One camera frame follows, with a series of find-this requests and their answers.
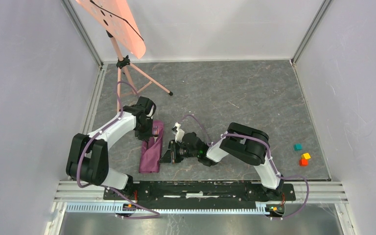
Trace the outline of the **purple cloth napkin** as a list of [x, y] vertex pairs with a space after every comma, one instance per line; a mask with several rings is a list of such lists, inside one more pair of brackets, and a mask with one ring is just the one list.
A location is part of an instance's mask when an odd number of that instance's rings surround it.
[[141, 157], [139, 173], [157, 173], [160, 171], [160, 158], [162, 156], [164, 123], [160, 120], [153, 121], [154, 126], [158, 126], [159, 135], [155, 141], [151, 137], [148, 142], [143, 142], [141, 146]]

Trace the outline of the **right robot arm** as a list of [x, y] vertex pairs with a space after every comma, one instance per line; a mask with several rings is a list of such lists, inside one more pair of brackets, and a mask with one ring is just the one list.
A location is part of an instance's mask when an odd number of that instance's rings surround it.
[[254, 167], [266, 198], [275, 200], [282, 195], [284, 180], [272, 161], [269, 136], [265, 132], [232, 122], [220, 140], [208, 144], [195, 132], [186, 133], [180, 126], [175, 123], [172, 128], [175, 138], [169, 141], [161, 163], [175, 164], [185, 158], [196, 158], [205, 166], [214, 166], [231, 155]]

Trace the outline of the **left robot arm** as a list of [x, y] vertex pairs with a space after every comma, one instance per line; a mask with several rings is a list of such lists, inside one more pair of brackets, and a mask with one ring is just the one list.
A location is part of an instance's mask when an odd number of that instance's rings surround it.
[[131, 131], [136, 139], [149, 141], [153, 136], [155, 111], [156, 104], [141, 96], [136, 104], [123, 106], [113, 119], [95, 131], [76, 134], [72, 138], [66, 174], [79, 183], [115, 188], [121, 199], [131, 198], [133, 178], [109, 166], [109, 149]]

